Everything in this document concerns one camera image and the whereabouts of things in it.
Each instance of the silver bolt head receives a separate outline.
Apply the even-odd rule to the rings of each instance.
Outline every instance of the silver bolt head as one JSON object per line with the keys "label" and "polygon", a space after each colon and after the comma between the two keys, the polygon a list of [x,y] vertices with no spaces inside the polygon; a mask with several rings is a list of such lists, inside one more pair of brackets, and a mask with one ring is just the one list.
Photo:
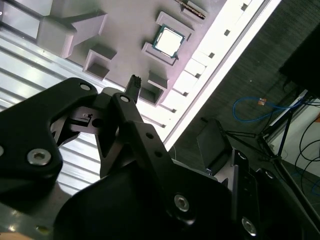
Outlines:
{"label": "silver bolt head", "polygon": [[26,158],[31,165],[45,166],[50,162],[51,154],[45,149],[36,148],[31,150]]}
{"label": "silver bolt head", "polygon": [[121,96],[120,99],[126,103],[129,102],[129,98],[127,98],[126,96]]}
{"label": "silver bolt head", "polygon": [[252,237],[257,236],[257,230],[253,225],[253,223],[248,218],[243,217],[241,222],[242,222],[242,226],[248,232],[248,234],[250,234]]}
{"label": "silver bolt head", "polygon": [[174,204],[180,211],[184,213],[188,212],[190,208],[188,200],[180,194],[174,196]]}
{"label": "silver bolt head", "polygon": [[0,146],[0,157],[5,153],[5,150],[2,146]]}
{"label": "silver bolt head", "polygon": [[82,88],[83,90],[89,91],[91,89],[91,87],[89,87],[88,85],[85,84],[80,84],[80,88]]}

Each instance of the black cable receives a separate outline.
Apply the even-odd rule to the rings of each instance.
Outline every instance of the black cable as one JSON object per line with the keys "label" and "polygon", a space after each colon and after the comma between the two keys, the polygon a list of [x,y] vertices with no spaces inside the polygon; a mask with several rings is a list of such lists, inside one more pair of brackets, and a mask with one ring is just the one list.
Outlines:
{"label": "black cable", "polygon": [[303,134],[302,134],[302,136],[301,136],[300,143],[299,143],[299,151],[300,151],[300,154],[301,154],[301,156],[302,156],[304,159],[306,159],[306,160],[308,160],[308,161],[312,161],[312,159],[308,159],[308,158],[306,158],[306,157],[304,156],[304,154],[302,153],[303,151],[301,150],[301,145],[302,145],[302,141],[303,141],[303,139],[304,139],[304,136],[305,136],[306,132],[307,132],[308,129],[311,127],[311,125],[312,125],[315,121],[317,121],[318,119],[320,119],[320,116],[318,116],[314,121],[312,121],[312,122],[306,127],[306,129],[304,130],[304,132],[303,132]]}
{"label": "black cable", "polygon": [[304,177],[305,171],[307,170],[309,165],[312,164],[313,162],[319,162],[320,160],[317,160],[318,158],[319,158],[319,156],[317,156],[316,158],[310,160],[310,162],[303,169],[303,172],[302,172],[301,178],[300,178],[301,191],[302,191],[303,195],[306,195],[305,192],[304,192],[304,186],[303,186],[303,178],[306,178],[306,177]]}
{"label": "black cable", "polygon": [[[306,150],[310,145],[312,145],[312,144],[314,144],[314,143],[317,143],[317,142],[320,142],[320,139],[315,140],[315,141],[312,141],[312,142],[310,142],[307,146],[305,146],[305,147],[303,148],[303,150],[300,151],[298,157],[296,158],[296,160],[295,160],[295,162],[294,162],[294,168],[295,168],[296,172],[297,172],[298,174],[300,174],[302,178],[305,178],[306,180],[308,180],[308,181],[309,181],[310,183],[312,183],[312,184],[314,184],[314,182],[313,182],[312,180],[310,180],[309,178],[305,177],[302,173],[300,173],[300,170],[299,170],[298,167],[297,167],[297,163],[298,163],[299,157],[302,155],[302,152],[303,152],[304,150]],[[319,160],[314,160],[314,159],[309,160],[309,159],[306,159],[306,160],[307,160],[307,161],[310,161],[310,163],[312,163],[312,162],[320,162],[320,159],[319,159]]]}

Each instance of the black metal bracket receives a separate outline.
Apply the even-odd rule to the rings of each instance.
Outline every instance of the black metal bracket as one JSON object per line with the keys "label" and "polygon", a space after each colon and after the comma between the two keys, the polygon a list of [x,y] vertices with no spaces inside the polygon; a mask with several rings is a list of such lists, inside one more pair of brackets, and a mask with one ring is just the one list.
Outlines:
{"label": "black metal bracket", "polygon": [[51,124],[96,95],[93,85],[70,78],[1,112],[0,169],[6,184],[1,184],[0,194],[36,183],[55,182],[62,157]]}

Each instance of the dark floor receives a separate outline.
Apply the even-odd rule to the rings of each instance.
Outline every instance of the dark floor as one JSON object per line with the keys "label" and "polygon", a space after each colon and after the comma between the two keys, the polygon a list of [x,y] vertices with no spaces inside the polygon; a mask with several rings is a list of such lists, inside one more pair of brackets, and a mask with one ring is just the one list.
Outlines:
{"label": "dark floor", "polygon": [[[278,71],[302,41],[320,22],[320,0],[282,0],[272,16],[238,59],[222,83],[175,143],[176,158],[190,167],[203,170],[197,144],[197,135],[205,126],[201,117],[218,119],[225,130],[259,133],[267,119],[242,123],[233,118],[233,103],[242,97],[260,97],[283,106],[295,98],[296,85],[290,83],[284,88],[286,78]],[[239,104],[237,114],[243,119],[254,119],[271,111],[267,106]],[[274,172],[272,165],[261,162],[261,157],[238,142],[232,145],[244,152],[253,169],[261,167]],[[292,165],[285,164],[290,173],[296,172]],[[311,174],[312,181],[319,178]],[[300,177],[293,174],[299,182]],[[312,193],[313,184],[303,181],[303,188],[309,201],[320,214],[320,196]]]}

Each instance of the black stand leg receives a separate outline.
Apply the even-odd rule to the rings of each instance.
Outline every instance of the black stand leg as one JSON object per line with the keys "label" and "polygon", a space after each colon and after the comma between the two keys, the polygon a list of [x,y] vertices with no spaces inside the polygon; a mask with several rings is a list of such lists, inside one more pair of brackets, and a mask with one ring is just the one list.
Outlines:
{"label": "black stand leg", "polygon": [[289,111],[288,120],[287,120],[287,122],[286,122],[285,129],[284,129],[284,133],[283,133],[283,137],[282,137],[282,139],[281,139],[279,151],[278,151],[278,154],[277,154],[278,156],[281,156],[282,151],[283,151],[283,149],[284,149],[285,141],[286,141],[286,138],[287,138],[287,135],[288,135],[288,131],[289,131],[289,127],[290,127],[290,123],[291,123],[293,114],[294,114],[294,111],[291,109],[291,110]]}

